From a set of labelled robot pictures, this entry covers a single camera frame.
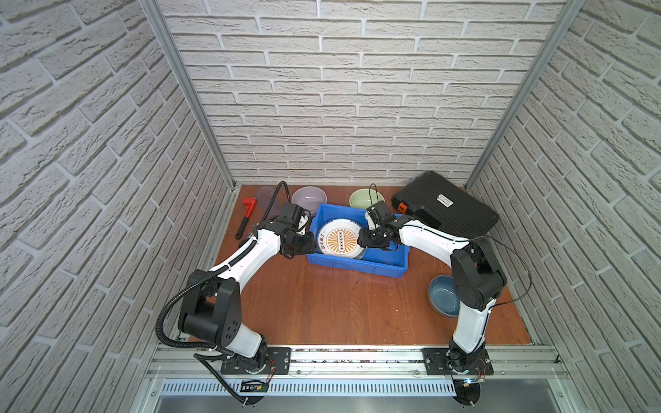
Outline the lavender bowl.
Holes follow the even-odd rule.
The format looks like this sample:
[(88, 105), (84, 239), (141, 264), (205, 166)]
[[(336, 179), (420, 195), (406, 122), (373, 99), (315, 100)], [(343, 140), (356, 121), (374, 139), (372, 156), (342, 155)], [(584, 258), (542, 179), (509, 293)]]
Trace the lavender bowl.
[(327, 203), (327, 194), (318, 187), (302, 187), (295, 191), (292, 203), (308, 211), (309, 216), (313, 218), (318, 212), (319, 206)]

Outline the light green bowl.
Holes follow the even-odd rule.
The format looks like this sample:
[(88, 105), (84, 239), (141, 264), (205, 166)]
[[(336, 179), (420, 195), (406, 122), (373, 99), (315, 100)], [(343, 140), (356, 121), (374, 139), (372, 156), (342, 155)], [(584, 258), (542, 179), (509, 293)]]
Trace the light green bowl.
[(349, 206), (365, 210), (379, 201), (385, 201), (380, 192), (374, 189), (357, 189), (349, 197)]

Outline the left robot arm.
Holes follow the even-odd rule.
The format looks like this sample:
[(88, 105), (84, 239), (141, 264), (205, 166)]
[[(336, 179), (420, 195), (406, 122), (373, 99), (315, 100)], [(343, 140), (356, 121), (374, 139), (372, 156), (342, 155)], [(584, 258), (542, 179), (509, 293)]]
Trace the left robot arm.
[(179, 330), (212, 349), (234, 354), (250, 372), (262, 370), (267, 364), (266, 338), (243, 324), (241, 292), (273, 256), (291, 259), (316, 251), (314, 236), (306, 230), (308, 219), (308, 211), (287, 202), (278, 216), (258, 224), (223, 263), (196, 270), (182, 297)]

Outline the orange sunburst white plate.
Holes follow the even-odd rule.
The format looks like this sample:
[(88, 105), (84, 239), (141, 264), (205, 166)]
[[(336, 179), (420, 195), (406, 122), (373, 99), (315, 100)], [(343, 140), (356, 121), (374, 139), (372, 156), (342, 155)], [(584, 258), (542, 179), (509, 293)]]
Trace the orange sunburst white plate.
[(318, 250), (326, 256), (361, 259), (366, 249), (358, 244), (360, 230), (353, 220), (331, 220), (318, 231)]

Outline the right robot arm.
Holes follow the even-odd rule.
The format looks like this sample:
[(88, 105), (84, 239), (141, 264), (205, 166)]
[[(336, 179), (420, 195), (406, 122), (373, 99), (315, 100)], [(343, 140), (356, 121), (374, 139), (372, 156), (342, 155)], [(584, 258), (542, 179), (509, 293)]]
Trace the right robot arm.
[(360, 246), (385, 250), (391, 244), (405, 245), (451, 268), (460, 309), (446, 353), (448, 369), (456, 374), (485, 373), (486, 327), (506, 285), (489, 242), (449, 235), (410, 216), (397, 216), (383, 201), (367, 208), (366, 220), (368, 226), (358, 236)]

